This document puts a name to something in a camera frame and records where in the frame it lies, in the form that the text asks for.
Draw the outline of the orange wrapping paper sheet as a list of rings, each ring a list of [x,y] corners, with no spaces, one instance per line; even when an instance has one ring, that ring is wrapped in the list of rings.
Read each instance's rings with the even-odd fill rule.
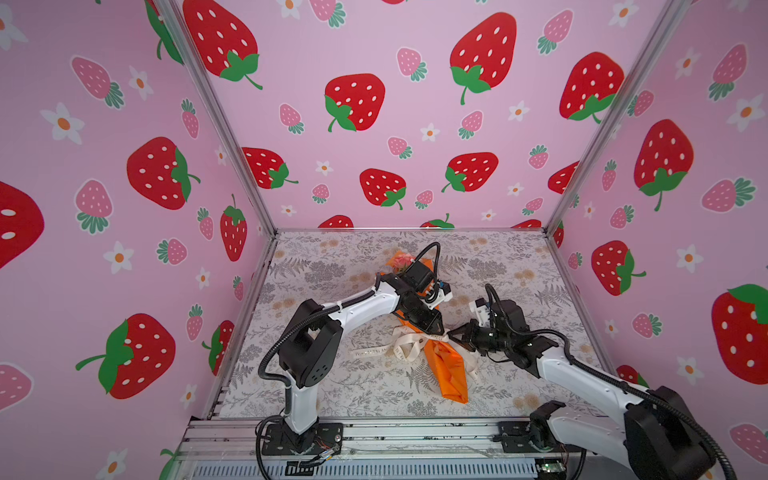
[[[423,355],[441,396],[467,404],[469,389],[464,357],[449,342],[428,339],[404,320],[401,319],[400,323],[402,326],[393,331],[392,351],[395,356],[412,362]]]

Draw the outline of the cream ribbon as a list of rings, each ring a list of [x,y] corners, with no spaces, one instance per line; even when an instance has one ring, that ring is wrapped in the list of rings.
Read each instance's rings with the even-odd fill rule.
[[[445,335],[429,335],[408,326],[396,327],[388,344],[353,350],[355,359],[393,355],[405,362],[415,362],[423,355],[435,378],[450,382],[453,378],[477,379],[477,357]]]

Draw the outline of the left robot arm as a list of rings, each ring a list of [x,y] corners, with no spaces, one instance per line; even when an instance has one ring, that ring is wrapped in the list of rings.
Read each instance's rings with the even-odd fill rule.
[[[346,334],[397,313],[418,333],[442,335],[438,306],[451,298],[450,284],[417,260],[400,274],[378,274],[371,287],[349,298],[302,302],[257,370],[261,379],[284,387],[285,406],[278,420],[283,431],[298,440],[316,429],[317,387],[330,373]]]

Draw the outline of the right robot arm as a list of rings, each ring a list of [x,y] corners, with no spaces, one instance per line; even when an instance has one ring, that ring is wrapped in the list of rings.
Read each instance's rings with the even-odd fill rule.
[[[543,404],[519,436],[531,447],[576,446],[631,469],[639,479],[699,479],[714,465],[725,478],[736,478],[724,450],[675,391],[631,384],[579,361],[563,333],[531,329],[512,300],[480,299],[471,309],[473,319],[451,330],[450,340],[484,357],[500,353],[600,412],[589,417],[561,401]]]

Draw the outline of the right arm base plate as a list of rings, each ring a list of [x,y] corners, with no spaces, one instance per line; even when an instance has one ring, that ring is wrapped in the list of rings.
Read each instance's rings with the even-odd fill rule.
[[[528,421],[498,423],[499,431],[492,441],[500,443],[504,453],[579,453],[575,445],[557,442],[553,437],[534,433]]]

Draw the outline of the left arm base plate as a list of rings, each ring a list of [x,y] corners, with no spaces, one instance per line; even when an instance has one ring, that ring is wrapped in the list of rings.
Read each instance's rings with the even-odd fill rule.
[[[297,434],[284,422],[270,424],[261,436],[260,452],[266,456],[319,455],[339,451],[344,424],[316,422],[306,432]]]

